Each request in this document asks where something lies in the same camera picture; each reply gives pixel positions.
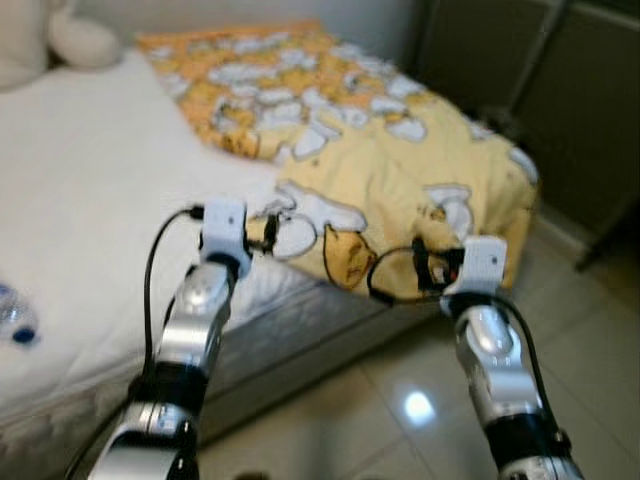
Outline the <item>yellow egg print blanket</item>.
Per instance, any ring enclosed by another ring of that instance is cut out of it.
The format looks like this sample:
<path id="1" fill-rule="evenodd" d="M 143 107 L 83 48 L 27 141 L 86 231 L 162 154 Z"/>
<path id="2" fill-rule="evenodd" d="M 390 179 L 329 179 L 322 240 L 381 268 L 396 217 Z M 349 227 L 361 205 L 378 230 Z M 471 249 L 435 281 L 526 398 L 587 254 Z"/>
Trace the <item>yellow egg print blanket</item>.
<path id="1" fill-rule="evenodd" d="M 205 145 L 276 169 L 274 259 L 335 287 L 419 300 L 412 241 L 507 242 L 515 284 L 540 175 L 516 143 L 316 20 L 136 38 Z"/>

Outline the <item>clear plastic bottle blue label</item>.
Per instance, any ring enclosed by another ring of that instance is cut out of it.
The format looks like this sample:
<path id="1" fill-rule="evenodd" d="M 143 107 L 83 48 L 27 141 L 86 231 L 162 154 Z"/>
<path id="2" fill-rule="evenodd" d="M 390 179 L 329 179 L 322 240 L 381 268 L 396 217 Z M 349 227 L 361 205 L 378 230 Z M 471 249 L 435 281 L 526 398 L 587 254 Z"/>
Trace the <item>clear plastic bottle blue label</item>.
<path id="1" fill-rule="evenodd" d="M 28 346 L 38 337 L 38 315 L 27 298 L 0 283 L 0 342 Z"/>

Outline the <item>grey bed base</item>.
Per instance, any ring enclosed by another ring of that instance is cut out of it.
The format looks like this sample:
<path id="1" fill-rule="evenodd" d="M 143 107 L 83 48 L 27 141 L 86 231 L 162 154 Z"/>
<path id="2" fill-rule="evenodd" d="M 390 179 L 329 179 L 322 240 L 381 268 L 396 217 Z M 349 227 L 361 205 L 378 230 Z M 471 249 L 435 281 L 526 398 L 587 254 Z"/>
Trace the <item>grey bed base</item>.
<path id="1" fill-rule="evenodd" d="M 198 444 L 209 445 L 262 413 L 314 387 L 353 361 L 431 320 L 439 308 L 387 308 L 342 323 L 306 326 L 303 315 L 261 317 L 238 326 L 224 343 L 198 421 Z"/>

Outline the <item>crumpled clear plastic bag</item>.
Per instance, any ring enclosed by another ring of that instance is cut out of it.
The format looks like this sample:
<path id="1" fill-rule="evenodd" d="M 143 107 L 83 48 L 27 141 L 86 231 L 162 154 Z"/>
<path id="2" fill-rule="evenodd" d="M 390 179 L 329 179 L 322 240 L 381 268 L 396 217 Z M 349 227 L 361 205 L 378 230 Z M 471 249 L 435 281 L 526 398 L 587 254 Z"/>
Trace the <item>crumpled clear plastic bag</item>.
<path id="1" fill-rule="evenodd" d="M 506 106 L 483 106 L 477 110 L 477 119 L 490 131 L 502 134 L 513 143 L 520 143 L 524 138 L 524 124 Z"/>

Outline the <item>white mattress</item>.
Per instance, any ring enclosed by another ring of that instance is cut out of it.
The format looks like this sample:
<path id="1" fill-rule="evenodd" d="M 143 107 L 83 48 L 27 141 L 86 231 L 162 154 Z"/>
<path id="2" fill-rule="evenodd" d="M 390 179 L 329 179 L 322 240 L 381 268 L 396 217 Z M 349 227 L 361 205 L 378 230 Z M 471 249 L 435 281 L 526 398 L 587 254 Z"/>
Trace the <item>white mattress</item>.
<path id="1" fill-rule="evenodd" d="M 0 283 L 38 315 L 0 342 L 0 480 L 59 479 L 140 372 L 145 262 L 172 212 L 227 196 L 259 205 L 274 165 L 202 145 L 138 52 L 0 92 Z M 224 343 L 261 317 L 306 326 L 393 308 L 275 259 L 236 285 Z"/>

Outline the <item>dark sliding door wardrobe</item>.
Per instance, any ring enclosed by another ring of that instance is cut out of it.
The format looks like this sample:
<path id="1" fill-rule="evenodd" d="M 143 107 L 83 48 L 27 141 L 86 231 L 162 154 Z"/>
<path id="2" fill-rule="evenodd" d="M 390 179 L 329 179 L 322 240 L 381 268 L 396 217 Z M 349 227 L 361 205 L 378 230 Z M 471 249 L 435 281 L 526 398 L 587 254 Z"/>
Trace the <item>dark sliding door wardrobe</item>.
<path id="1" fill-rule="evenodd" d="M 579 269 L 635 239 L 639 0 L 419 0 L 417 76 L 468 114 L 506 106 Z"/>

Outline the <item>beige plush toy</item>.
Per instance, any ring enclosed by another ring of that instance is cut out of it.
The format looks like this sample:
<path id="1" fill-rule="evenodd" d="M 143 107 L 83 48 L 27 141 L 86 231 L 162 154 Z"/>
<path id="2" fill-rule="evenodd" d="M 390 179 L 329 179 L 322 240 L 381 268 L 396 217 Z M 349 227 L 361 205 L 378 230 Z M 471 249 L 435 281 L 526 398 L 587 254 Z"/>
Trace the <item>beige plush toy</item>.
<path id="1" fill-rule="evenodd" d="M 81 12 L 82 0 L 0 0 L 0 92 L 44 76 L 54 61 L 101 70 L 122 61 L 116 33 Z"/>

